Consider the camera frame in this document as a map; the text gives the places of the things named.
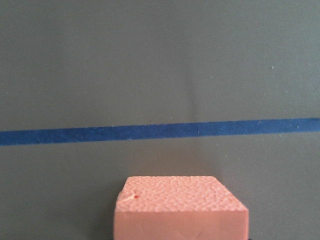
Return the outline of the orange foam block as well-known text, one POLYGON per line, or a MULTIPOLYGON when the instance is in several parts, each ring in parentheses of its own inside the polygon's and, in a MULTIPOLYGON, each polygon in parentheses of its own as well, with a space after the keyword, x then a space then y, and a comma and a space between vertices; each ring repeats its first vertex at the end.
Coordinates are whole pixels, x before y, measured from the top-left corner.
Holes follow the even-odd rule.
POLYGON ((246 240, 249 210, 212 176, 131 176, 114 210, 116 240, 246 240))

